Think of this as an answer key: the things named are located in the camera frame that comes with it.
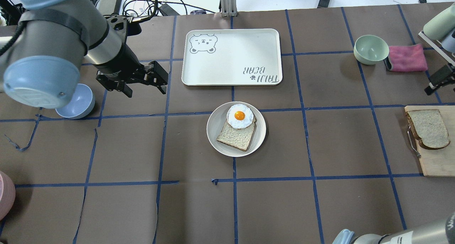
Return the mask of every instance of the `egg yolk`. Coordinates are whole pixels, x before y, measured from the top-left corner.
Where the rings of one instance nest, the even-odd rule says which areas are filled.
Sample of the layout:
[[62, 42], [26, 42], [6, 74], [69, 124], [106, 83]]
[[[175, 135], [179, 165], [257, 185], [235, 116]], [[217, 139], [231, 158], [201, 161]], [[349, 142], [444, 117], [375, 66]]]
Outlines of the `egg yolk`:
[[245, 119], [245, 113], [243, 111], [237, 111], [234, 114], [234, 117], [238, 119], [239, 121], [243, 121]]

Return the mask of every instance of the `bread crust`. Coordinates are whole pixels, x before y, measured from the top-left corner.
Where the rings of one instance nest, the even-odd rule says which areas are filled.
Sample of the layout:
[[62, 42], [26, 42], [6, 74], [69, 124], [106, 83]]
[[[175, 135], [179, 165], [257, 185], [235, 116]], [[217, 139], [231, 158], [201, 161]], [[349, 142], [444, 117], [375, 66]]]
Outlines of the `bread crust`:
[[[253, 120], [253, 123], [252, 123], [252, 124], [254, 124], [255, 127], [254, 127], [254, 129], [253, 129], [252, 134], [251, 134], [250, 142], [248, 143], [248, 146], [247, 146], [247, 148], [246, 148], [245, 150], [242, 149], [242, 148], [240, 148], [240, 147], [236, 147], [235, 145], [232, 145], [232, 144], [223, 142], [222, 140], [218, 140], [218, 138], [217, 138], [216, 140], [217, 140], [218, 142], [223, 143], [223, 144], [225, 144], [225, 145], [228, 145], [228, 146], [230, 146], [230, 147], [232, 147], [232, 148], [236, 148], [237, 150], [241, 150], [241, 151], [243, 151], [243, 152], [246, 152], [246, 151], [250, 148], [251, 141], [252, 141], [252, 139], [253, 139], [253, 135], [255, 135], [255, 132], [256, 132], [256, 118]], [[223, 129], [221, 129], [221, 133], [224, 132], [224, 128], [226, 127], [226, 125], [229, 125], [229, 123], [227, 123], [227, 121], [224, 123]]]
[[[431, 110], [413, 110], [413, 111], [438, 111], [437, 109], [431, 109]], [[418, 141], [418, 144], [420, 147], [424, 148], [424, 149], [427, 149], [427, 150], [439, 150], [439, 149], [442, 149], [442, 148], [445, 148], [445, 147], [448, 147], [450, 145], [450, 139], [448, 141], [448, 143], [446, 145], [444, 145], [443, 147], [428, 147], [424, 144], [423, 140], [422, 140], [422, 137], [419, 136], [419, 134], [417, 133], [416, 131], [416, 127], [414, 126], [414, 122], [412, 121], [412, 118], [411, 116], [408, 114], [408, 112], [406, 112], [406, 118], [408, 119], [408, 123], [409, 123], [409, 126], [411, 127], [411, 132], [412, 132], [412, 135], [414, 136], [414, 138]]]

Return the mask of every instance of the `light blue bowl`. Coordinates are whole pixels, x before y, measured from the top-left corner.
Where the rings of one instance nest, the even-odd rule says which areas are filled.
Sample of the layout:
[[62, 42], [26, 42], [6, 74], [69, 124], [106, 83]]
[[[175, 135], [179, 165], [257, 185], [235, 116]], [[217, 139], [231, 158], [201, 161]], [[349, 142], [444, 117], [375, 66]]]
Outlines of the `light blue bowl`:
[[95, 96], [90, 87], [85, 84], [77, 84], [70, 103], [55, 111], [63, 118], [72, 120], [87, 116], [95, 106]]
[[364, 35], [355, 42], [354, 56], [362, 64], [377, 64], [389, 56], [389, 46], [378, 36]]

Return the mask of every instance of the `pink towel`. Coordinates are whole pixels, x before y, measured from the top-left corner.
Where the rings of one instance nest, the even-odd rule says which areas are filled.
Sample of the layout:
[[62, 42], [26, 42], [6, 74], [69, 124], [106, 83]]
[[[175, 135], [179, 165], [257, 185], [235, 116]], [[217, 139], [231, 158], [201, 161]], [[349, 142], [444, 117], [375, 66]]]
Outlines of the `pink towel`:
[[389, 56], [385, 59], [385, 66], [389, 71], [398, 72], [428, 70], [422, 44], [389, 46]]

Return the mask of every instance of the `bear illustration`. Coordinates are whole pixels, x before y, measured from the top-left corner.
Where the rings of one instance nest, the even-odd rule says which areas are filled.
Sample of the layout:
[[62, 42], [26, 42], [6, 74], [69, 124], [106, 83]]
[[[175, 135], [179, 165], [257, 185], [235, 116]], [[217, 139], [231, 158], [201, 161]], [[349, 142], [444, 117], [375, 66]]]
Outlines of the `bear illustration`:
[[193, 35], [190, 38], [191, 53], [198, 53], [199, 51], [207, 51], [208, 53], [214, 53], [216, 51], [215, 44], [218, 38], [215, 35]]

